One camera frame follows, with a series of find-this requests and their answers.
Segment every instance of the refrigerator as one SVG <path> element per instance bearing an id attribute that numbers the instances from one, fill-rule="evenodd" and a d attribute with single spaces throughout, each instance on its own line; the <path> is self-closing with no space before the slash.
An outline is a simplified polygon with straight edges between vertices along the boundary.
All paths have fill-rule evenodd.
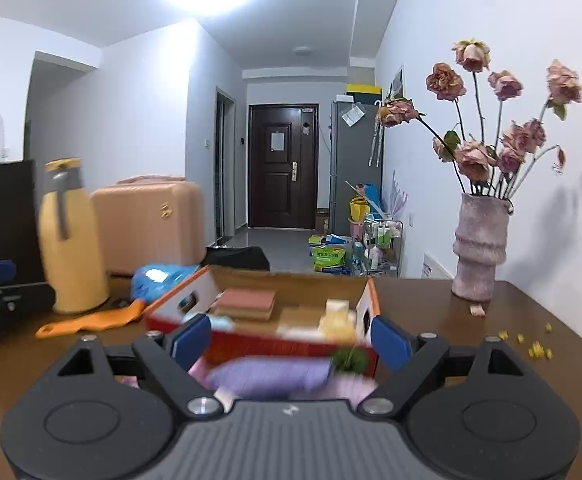
<path id="1" fill-rule="evenodd" d="M 376 167 L 377 142 L 373 161 L 369 167 L 371 143 L 375 128 L 377 106 L 360 105 L 365 114 L 353 126 L 349 126 L 342 114 L 351 110 L 351 103 L 334 102 L 331 105 L 331 185 L 329 189 L 329 230 L 332 234 L 349 236 L 349 202 L 356 195 L 345 180 L 352 186 L 356 184 L 375 184 L 382 196 L 382 165 Z"/>

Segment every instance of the wall outlet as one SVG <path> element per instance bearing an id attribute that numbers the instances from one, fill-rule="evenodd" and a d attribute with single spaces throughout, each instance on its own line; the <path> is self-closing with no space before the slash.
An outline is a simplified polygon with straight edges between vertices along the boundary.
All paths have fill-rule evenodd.
<path id="1" fill-rule="evenodd" d="M 424 253 L 421 277 L 428 280 L 450 280 L 451 274 L 446 272 L 446 269 L 437 263 L 433 257 Z"/>

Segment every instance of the orange tool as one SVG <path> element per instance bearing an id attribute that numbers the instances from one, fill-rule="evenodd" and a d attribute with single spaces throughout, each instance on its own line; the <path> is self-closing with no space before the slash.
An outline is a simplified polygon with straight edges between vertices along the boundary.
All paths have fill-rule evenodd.
<path id="1" fill-rule="evenodd" d="M 57 335 L 75 334 L 80 330 L 98 332 L 108 328 L 117 328 L 135 321 L 142 316 L 146 303 L 144 300 L 135 300 L 129 306 L 117 310 L 105 310 L 95 312 L 87 316 L 58 321 L 41 326 L 36 332 L 36 337 L 55 337 Z"/>

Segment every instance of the pink suitcase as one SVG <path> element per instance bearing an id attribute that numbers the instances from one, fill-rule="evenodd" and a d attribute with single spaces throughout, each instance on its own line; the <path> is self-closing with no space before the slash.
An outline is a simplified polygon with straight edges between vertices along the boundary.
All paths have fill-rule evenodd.
<path id="1" fill-rule="evenodd" d="M 94 191 L 107 272 L 196 265 L 205 256 L 202 191 L 183 176 L 142 175 Z"/>

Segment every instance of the cardboard box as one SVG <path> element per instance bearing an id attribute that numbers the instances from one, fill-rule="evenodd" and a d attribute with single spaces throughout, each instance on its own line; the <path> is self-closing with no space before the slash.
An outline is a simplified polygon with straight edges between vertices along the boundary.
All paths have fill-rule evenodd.
<path id="1" fill-rule="evenodd" d="M 151 330 L 172 332 L 183 323 L 187 312 L 207 312 L 226 288 L 274 290 L 273 312 L 268 320 L 234 319 L 232 332 L 213 331 L 205 353 L 210 365 L 247 355 L 333 355 L 349 345 L 299 336 L 296 329 L 316 329 L 326 301 L 334 299 L 348 300 L 349 309 L 356 313 L 356 345 L 369 357 L 366 375 L 375 373 L 377 354 L 371 346 L 369 328 L 373 317 L 380 314 L 380 305 L 371 278 L 207 266 L 151 304 L 145 311 L 146 325 Z"/>

